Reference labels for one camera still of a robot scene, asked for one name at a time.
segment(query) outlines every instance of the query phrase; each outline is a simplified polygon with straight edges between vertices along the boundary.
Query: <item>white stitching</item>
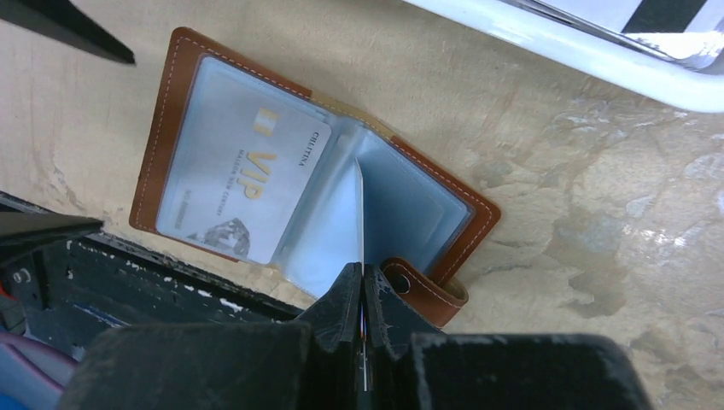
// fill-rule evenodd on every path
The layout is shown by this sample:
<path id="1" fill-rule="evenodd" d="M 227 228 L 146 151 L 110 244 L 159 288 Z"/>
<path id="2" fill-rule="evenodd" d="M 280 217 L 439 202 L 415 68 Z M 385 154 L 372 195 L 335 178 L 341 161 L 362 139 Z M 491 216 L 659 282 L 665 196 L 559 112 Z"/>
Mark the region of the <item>white stitching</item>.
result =
<path id="1" fill-rule="evenodd" d="M 425 283 L 423 283 L 423 281 L 421 281 L 419 278 L 417 278 L 417 276 L 415 276 L 414 273 L 410 272 L 410 270 L 407 269 L 407 266 L 402 265 L 401 263 L 398 263 L 398 262 L 392 262 L 392 263 L 390 263 L 389 265 L 386 265 L 382 271 L 385 272 L 385 273 L 387 273 L 387 270 L 388 270 L 390 267 L 401 267 L 405 272 L 407 272 L 407 275 L 409 275 L 409 277 L 412 277 L 413 279 L 415 279 L 415 282 L 421 284 L 421 285 L 422 285 L 425 289 L 427 289 L 428 292 L 430 292 L 434 297 L 436 297 L 436 298 L 440 299 L 441 301 L 445 302 L 447 305 L 449 305 L 449 306 L 451 306 L 451 307 L 453 307 L 453 308 L 458 308 L 458 309 L 460 309 L 460 308 L 462 307 L 462 305 L 456 305 L 456 304 L 454 304 L 454 303 L 450 303 L 449 301 L 446 301 L 445 299 L 443 299 L 442 296 L 438 295 L 434 290 L 430 289 Z"/>
<path id="2" fill-rule="evenodd" d="M 161 134 L 161 126 L 163 125 L 163 114 L 164 114 L 164 110 L 166 109 L 166 98 L 168 97 L 168 91 L 169 91 L 169 89 L 171 88 L 171 78 L 172 78 L 172 76 L 173 76 L 173 66 L 176 64 L 176 55 L 177 55 L 177 53 L 178 53 L 178 47 L 181 45 L 181 40 L 190 41 L 192 44 L 197 45 L 197 46 L 201 47 L 201 48 L 204 49 L 204 50 L 208 50 L 209 52 L 213 53 L 214 55 L 219 56 L 219 57 L 223 58 L 224 60 L 227 60 L 228 62 L 231 62 L 231 63 L 233 63 L 234 65 L 236 65 L 236 66 L 238 66 L 238 67 L 241 67 L 241 68 L 243 68 L 243 69 L 246 70 L 246 71 L 249 71 L 250 73 L 253 73 L 253 74 L 256 75 L 257 77 L 261 77 L 262 79 L 265 79 L 265 80 L 267 80 L 267 81 L 272 82 L 274 85 L 277 85 L 277 86 L 279 86 L 279 87 L 284 88 L 286 91 L 289 91 L 289 92 L 291 92 L 291 93 L 293 93 L 293 94 L 296 94 L 296 95 L 299 96 L 299 97 L 305 98 L 305 96 L 304 96 L 302 93 L 300 93 L 300 92 L 298 92 L 298 91 L 296 91 L 296 90 L 292 90 L 292 89 L 289 88 L 287 85 L 280 84 L 280 83 L 277 82 L 276 80 L 270 79 L 269 77 L 265 76 L 264 74 L 259 73 L 259 72 L 255 71 L 255 70 L 253 70 L 253 69 L 251 69 L 251 68 L 249 68 L 249 67 L 247 67 L 247 66 L 245 66 L 245 65 L 243 65 L 243 64 L 241 64 L 241 63 L 239 63 L 239 62 L 236 62 L 236 61 L 234 61 L 234 59 L 231 59 L 231 58 L 229 58 L 229 57 L 227 57 L 227 56 L 224 56 L 223 54 L 221 54 L 221 53 L 219 53 L 219 52 L 217 52 L 217 51 L 215 51 L 215 50 L 212 50 L 212 49 L 210 49 L 210 48 L 208 48 L 208 47 L 206 47 L 206 46 L 204 46 L 204 45 L 201 45 L 201 44 L 199 44 L 198 42 L 196 42 L 196 41 L 194 41 L 194 40 L 191 40 L 191 39 L 188 38 L 188 37 L 181 37 L 181 38 L 179 38 L 179 39 L 177 40 L 177 42 L 176 42 L 176 49 L 173 51 L 173 58 L 172 58 L 172 60 L 171 60 L 171 69 L 170 69 L 169 74 L 168 74 L 168 80 L 166 81 L 166 91 L 164 92 L 163 103 L 161 104 L 161 114 L 159 115 L 159 125 L 158 125 L 158 128 L 157 128 L 157 130 L 156 130 L 156 135 L 155 135 L 155 138 L 154 138 L 154 146 L 153 146 L 153 148 L 151 149 L 151 158 L 149 159 L 149 165 L 148 165 L 148 167 L 146 168 L 146 175 L 145 175 L 145 178 L 143 179 L 143 189 L 141 190 L 141 199 L 140 199 L 140 201 L 138 202 L 138 211 L 136 212 L 136 224 L 139 225 L 139 226 L 141 226 L 141 227 L 144 228 L 144 229 L 149 229 L 149 230 L 150 230 L 151 228 L 149 228 L 149 227 L 147 227 L 147 226 L 144 226 L 144 225 L 141 225 L 141 223 L 140 223 L 141 209 L 143 209 L 143 200 L 144 200 L 144 198 L 146 197 L 146 187 L 147 187 L 148 182 L 149 182 L 149 176 L 150 176 L 150 172 L 151 172 L 151 167 L 153 166 L 153 163 L 154 163 L 156 146 L 158 145 L 158 138 L 159 138 L 159 136 L 160 136 L 160 134 Z M 330 108 L 330 109 L 335 110 L 335 111 L 340 111 L 340 112 L 342 112 L 342 113 L 344 113 L 344 114 L 346 114 L 346 115 L 348 115 L 348 116 L 350 116 L 350 117 L 352 117 L 352 118 L 355 118 L 356 120 L 362 121 L 362 122 L 365 123 L 368 127 L 372 128 L 373 130 L 377 131 L 378 133 L 380 133 L 380 134 L 385 134 L 385 132 L 382 132 L 382 131 L 380 131 L 379 129 L 377 129 L 377 127 L 373 126 L 369 121 L 364 120 L 364 119 L 362 119 L 362 118 L 359 118 L 357 115 L 351 114 L 351 113 L 349 113 L 349 112 L 347 112 L 347 111 L 345 111 L 345 110 L 343 110 L 343 109 L 331 107 L 330 105 L 325 104 L 325 103 L 323 103 L 323 102 L 320 102 L 319 100 L 317 100 L 317 99 L 315 99 L 315 98 L 311 98 L 311 100 L 312 100 L 313 102 L 319 104 L 319 105 L 322 105 L 322 106 L 326 107 L 326 108 Z M 483 225 L 482 228 L 480 228 L 480 231 L 478 231 L 478 233 L 470 240 L 470 242 L 467 244 L 467 246 L 465 246 L 465 248 L 463 249 L 463 252 L 460 253 L 460 255 L 458 255 L 458 259 L 456 259 L 455 262 L 453 262 L 452 265 L 450 265 L 450 266 L 447 268 L 447 270 L 445 271 L 445 273 L 443 273 L 442 278 L 440 279 L 440 282 L 445 282 L 445 281 L 447 280 L 447 277 L 448 277 L 448 276 L 450 275 L 450 273 L 452 272 L 453 268 L 460 262 L 461 259 L 463 259 L 463 257 L 464 257 L 465 254 L 468 252 L 468 250 L 469 250 L 470 247 L 473 245 L 473 243 L 475 243 L 475 241 L 477 240 L 477 238 L 479 238 L 479 237 L 481 236 L 481 234 L 485 231 L 485 229 L 488 228 L 488 225 L 490 225 L 490 222 L 493 220 L 493 212 L 490 210 L 490 207 L 489 207 L 485 202 L 482 202 L 480 199 L 476 198 L 475 196 L 472 196 L 469 192 L 464 191 L 462 188 L 460 188 L 457 184 L 455 184 L 454 182 L 452 182 L 450 179 L 446 178 L 446 177 L 443 176 L 443 175 L 440 175 L 440 173 L 438 173 L 435 169 L 433 169 L 433 168 L 430 167 L 429 165 L 425 164 L 424 162 L 420 161 L 420 159 L 417 158 L 413 153 L 411 153 L 411 152 L 409 152 L 408 150 L 400 147 L 400 146 L 399 146 L 397 143 L 395 143 L 394 141 L 390 141 L 390 143 L 391 143 L 394 147 L 396 147 L 397 149 L 399 149 L 399 150 L 401 150 L 402 152 L 404 152 L 405 154 L 409 155 L 418 165 L 420 165 L 421 167 L 426 168 L 428 171 L 434 173 L 434 174 L 437 175 L 439 178 L 445 180 L 448 184 L 452 185 L 459 194 L 462 194 L 462 195 L 465 195 L 465 196 L 469 197 L 471 200 L 473 200 L 473 201 L 479 203 L 480 205 L 482 205 L 482 206 L 488 211 L 488 220 L 485 221 L 485 225 Z"/>
<path id="3" fill-rule="evenodd" d="M 351 114 L 351 113 L 349 113 L 349 112 L 347 112 L 347 111 L 345 111 L 345 110 L 343 110 L 343 109 L 331 107 L 329 104 L 325 104 L 325 103 L 323 103 L 323 102 L 315 99 L 314 97 L 312 97 L 311 99 L 312 99 L 312 101 L 314 101 L 315 103 L 317 103 L 317 104 L 319 104 L 319 105 L 321 105 L 321 106 L 323 106 L 323 107 L 332 109 L 332 110 L 334 110 L 334 111 L 342 112 L 342 113 L 344 113 L 344 114 L 346 114 L 346 115 L 348 115 L 348 116 L 350 116 L 350 117 L 352 117 L 352 118 L 355 118 L 356 120 L 362 121 L 362 122 L 365 123 L 368 127 L 372 128 L 373 130 L 375 130 L 376 132 L 378 132 L 378 133 L 380 133 L 380 134 L 384 134 L 384 133 L 385 133 L 385 132 L 382 132 L 382 131 L 380 131 L 379 129 L 377 129 L 377 128 L 376 128 L 375 126 L 373 126 L 372 124 L 370 124 L 369 121 L 364 120 L 364 119 L 362 119 L 362 118 L 359 118 L 357 115 Z M 455 190 L 456 190 L 459 194 L 463 194 L 463 195 L 468 196 L 471 200 L 473 200 L 473 201 L 481 204 L 481 205 L 488 211 L 488 220 L 485 221 L 485 225 L 483 225 L 482 228 L 480 228 L 480 231 L 478 231 L 477 234 L 470 240 L 470 242 L 468 243 L 468 245 L 465 246 L 465 248 L 463 249 L 463 252 L 461 252 L 460 255 L 458 255 L 458 259 L 456 259 L 455 262 L 452 263 L 452 265 L 448 266 L 448 267 L 447 267 L 447 270 L 445 271 L 445 273 L 443 273 L 442 278 L 440 279 L 440 282 L 443 283 L 443 282 L 445 282 L 445 281 L 447 280 L 447 277 L 450 276 L 450 273 L 451 273 L 451 271 L 453 270 L 453 268 L 458 264 L 458 262 L 460 262 L 461 259 L 463 259 L 463 256 L 465 256 L 465 254 L 468 252 L 468 250 L 469 250 L 470 247 L 473 245 L 473 243 L 475 243 L 475 241 L 477 240 L 477 238 L 479 238 L 479 237 L 481 236 L 481 234 L 483 233 L 483 231 L 485 231 L 485 229 L 488 227 L 488 225 L 490 225 L 490 222 L 493 220 L 493 211 L 490 210 L 490 207 L 489 207 L 485 202 L 481 201 L 480 199 L 476 198 L 475 196 L 472 196 L 469 192 L 464 191 L 462 188 L 460 188 L 457 184 L 455 184 L 454 182 L 452 182 L 450 179 L 445 178 L 445 176 L 443 176 L 443 175 L 440 175 L 440 173 L 438 173 L 435 169 L 433 169 L 433 168 L 430 167 L 429 165 L 425 164 L 424 162 L 420 161 L 420 159 L 417 158 L 412 152 L 409 152 L 407 149 L 404 149 L 404 148 L 400 147 L 400 146 L 399 146 L 397 143 L 395 143 L 394 141 L 389 141 L 389 142 L 390 142 L 392 145 L 394 145 L 397 149 L 399 149 L 399 150 L 401 150 L 402 152 L 404 152 L 405 154 L 409 155 L 418 165 L 420 165 L 420 166 L 422 166 L 422 167 L 425 167 L 428 171 L 434 173 L 434 174 L 437 175 L 439 178 L 444 179 L 447 183 L 449 183 L 450 185 L 452 185 L 453 187 L 455 187 Z"/>

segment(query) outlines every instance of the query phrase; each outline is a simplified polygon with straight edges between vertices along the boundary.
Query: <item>gray flower image on card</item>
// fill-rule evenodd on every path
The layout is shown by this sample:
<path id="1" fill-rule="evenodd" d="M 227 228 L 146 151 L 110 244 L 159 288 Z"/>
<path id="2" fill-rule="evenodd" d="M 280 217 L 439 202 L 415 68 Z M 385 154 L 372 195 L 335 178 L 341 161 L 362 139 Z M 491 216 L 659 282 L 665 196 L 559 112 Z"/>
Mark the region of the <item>gray flower image on card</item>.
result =
<path id="1" fill-rule="evenodd" d="M 248 229 L 238 218 L 207 229 L 203 232 L 203 238 L 199 238 L 199 232 L 193 233 L 187 238 L 201 241 L 220 251 L 231 250 L 234 255 L 242 258 L 247 257 L 251 244 Z"/>

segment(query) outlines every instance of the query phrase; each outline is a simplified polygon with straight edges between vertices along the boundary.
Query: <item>brown leather wallet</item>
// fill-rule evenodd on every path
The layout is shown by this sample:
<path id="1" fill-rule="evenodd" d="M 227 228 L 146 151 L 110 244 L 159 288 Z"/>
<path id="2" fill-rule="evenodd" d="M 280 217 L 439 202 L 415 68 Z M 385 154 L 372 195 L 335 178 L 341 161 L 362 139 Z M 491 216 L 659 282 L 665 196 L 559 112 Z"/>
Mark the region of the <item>brown leather wallet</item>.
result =
<path id="1" fill-rule="evenodd" d="M 253 77 L 254 80 L 261 80 L 266 86 L 293 96 L 294 99 L 301 99 L 329 115 L 359 123 L 360 127 L 369 130 L 402 155 L 409 164 L 405 167 L 416 168 L 411 173 L 422 171 L 440 187 L 444 187 L 441 190 L 445 191 L 446 195 L 457 198 L 456 201 L 464 204 L 467 216 L 450 236 L 444 249 L 441 249 L 430 266 L 427 266 L 425 274 L 410 262 L 414 259 L 414 254 L 393 255 L 379 261 L 380 268 L 388 278 L 397 282 L 404 278 L 409 284 L 399 292 L 403 300 L 434 325 L 443 326 L 447 323 L 468 300 L 464 286 L 453 276 L 500 219 L 498 207 L 434 164 L 379 120 L 324 94 L 304 88 L 189 28 L 180 27 L 171 37 L 149 141 L 131 209 L 131 226 L 179 240 L 178 237 L 159 232 L 157 220 L 197 71 L 201 61 L 209 57 Z M 242 259 L 216 252 L 199 243 L 185 240 L 180 242 L 228 259 Z"/>

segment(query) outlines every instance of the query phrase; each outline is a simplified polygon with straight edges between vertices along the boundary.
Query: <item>stained surface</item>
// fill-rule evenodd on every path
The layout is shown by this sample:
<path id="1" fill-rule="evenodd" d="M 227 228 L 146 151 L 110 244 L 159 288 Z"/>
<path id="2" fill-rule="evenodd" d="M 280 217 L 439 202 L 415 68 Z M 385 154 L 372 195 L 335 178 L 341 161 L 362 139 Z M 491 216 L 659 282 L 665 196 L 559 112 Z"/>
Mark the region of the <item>stained surface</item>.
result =
<path id="1" fill-rule="evenodd" d="M 603 334 L 659 408 L 724 407 L 724 116 L 391 0 L 75 4 L 137 66 L 0 23 L 0 190 L 308 306 L 278 273 L 127 224 L 167 42 L 190 26 L 380 117 L 502 207 L 446 331 Z"/>

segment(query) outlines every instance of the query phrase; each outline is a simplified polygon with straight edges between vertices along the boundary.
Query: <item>leather card case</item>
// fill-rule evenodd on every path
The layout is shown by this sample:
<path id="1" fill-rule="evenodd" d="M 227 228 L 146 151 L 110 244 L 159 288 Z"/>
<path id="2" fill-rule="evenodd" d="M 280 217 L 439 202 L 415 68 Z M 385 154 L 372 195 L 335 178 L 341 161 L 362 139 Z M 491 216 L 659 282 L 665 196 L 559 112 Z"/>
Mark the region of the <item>leather card case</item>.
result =
<path id="1" fill-rule="evenodd" d="M 130 224 L 273 266 L 320 297 L 348 262 L 380 267 L 443 326 L 454 278 L 499 209 L 368 114 L 176 29 Z"/>

